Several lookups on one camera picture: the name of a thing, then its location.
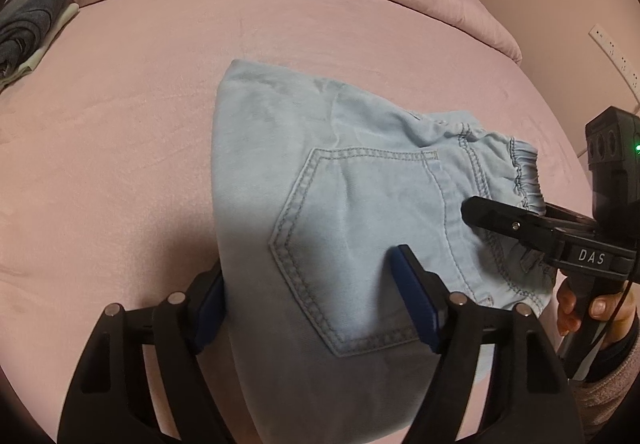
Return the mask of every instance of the power strip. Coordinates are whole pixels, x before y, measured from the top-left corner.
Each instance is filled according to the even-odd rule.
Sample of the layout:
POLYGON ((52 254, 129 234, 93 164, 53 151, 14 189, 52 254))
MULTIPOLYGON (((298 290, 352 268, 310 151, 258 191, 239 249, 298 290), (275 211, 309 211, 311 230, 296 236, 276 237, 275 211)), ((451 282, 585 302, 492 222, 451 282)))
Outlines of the power strip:
POLYGON ((607 34, 600 24, 596 24, 591 31, 589 31, 596 44, 605 52, 607 57, 616 66, 622 77, 625 79, 626 84, 629 85, 631 92, 636 96, 636 100, 640 103, 640 81, 638 77, 640 72, 637 71, 624 53, 620 50, 620 47, 616 47, 616 43, 612 37, 607 34))

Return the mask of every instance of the pink wall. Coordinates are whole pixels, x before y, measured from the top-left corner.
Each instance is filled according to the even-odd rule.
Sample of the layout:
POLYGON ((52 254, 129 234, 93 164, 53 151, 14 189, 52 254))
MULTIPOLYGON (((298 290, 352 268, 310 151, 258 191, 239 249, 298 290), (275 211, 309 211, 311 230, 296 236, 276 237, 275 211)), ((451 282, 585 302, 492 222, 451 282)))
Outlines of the pink wall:
POLYGON ((607 106, 638 102, 616 67, 589 37, 600 24, 640 68, 638 0, 481 0, 522 48, 522 69, 554 111, 577 153, 584 125, 607 106))

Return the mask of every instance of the bed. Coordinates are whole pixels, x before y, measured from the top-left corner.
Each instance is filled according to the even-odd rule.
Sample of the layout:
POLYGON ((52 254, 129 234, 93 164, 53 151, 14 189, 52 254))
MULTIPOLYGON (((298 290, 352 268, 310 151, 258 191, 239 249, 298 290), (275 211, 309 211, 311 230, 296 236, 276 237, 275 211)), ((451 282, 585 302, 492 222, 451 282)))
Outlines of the bed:
MULTIPOLYGON (((0 94, 0 363, 52 436, 101 309, 154 305, 216 260, 211 120, 233 59, 469 110, 538 148, 546 201, 590 213, 569 141, 478 0, 76 2, 37 71, 0 94)), ((200 363, 236 440, 259 443, 224 333, 200 363)), ((464 431, 481 404, 479 391, 464 431)))

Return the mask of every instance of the blue gripper pad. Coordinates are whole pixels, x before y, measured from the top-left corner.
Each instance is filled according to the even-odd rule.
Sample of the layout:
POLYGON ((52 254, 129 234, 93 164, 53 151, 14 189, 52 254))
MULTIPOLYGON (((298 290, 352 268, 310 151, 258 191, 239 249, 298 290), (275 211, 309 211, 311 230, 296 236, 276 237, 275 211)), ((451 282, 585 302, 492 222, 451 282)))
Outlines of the blue gripper pad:
POLYGON ((193 313, 195 334, 193 345, 196 353, 202 352, 218 334, 225 318, 225 287, 219 273, 204 296, 200 308, 193 313))
POLYGON ((409 311, 409 316, 414 322, 418 338, 422 343, 429 345, 433 352, 438 353, 440 348, 438 314, 433 303, 399 247, 391 248, 387 258, 391 274, 409 311))

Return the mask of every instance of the screw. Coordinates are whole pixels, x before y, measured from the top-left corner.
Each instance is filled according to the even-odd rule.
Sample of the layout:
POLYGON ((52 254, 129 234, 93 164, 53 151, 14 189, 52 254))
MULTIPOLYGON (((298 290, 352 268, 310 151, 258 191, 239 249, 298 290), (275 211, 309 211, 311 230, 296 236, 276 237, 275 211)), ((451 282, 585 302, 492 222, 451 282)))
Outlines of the screw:
POLYGON ((115 316, 118 312, 120 312, 120 306, 117 303, 110 303, 104 309, 107 316, 115 316))
POLYGON ((463 293, 451 293, 449 299, 456 305, 464 305, 468 298, 463 293))
POLYGON ((533 311, 531 310, 531 307, 529 305, 527 305, 526 303, 518 303, 516 305, 516 312, 520 315, 523 316, 531 316, 533 314, 533 311))
POLYGON ((184 300, 187 299, 187 295, 185 293, 171 293, 169 297, 166 299, 171 305, 180 305, 184 300))

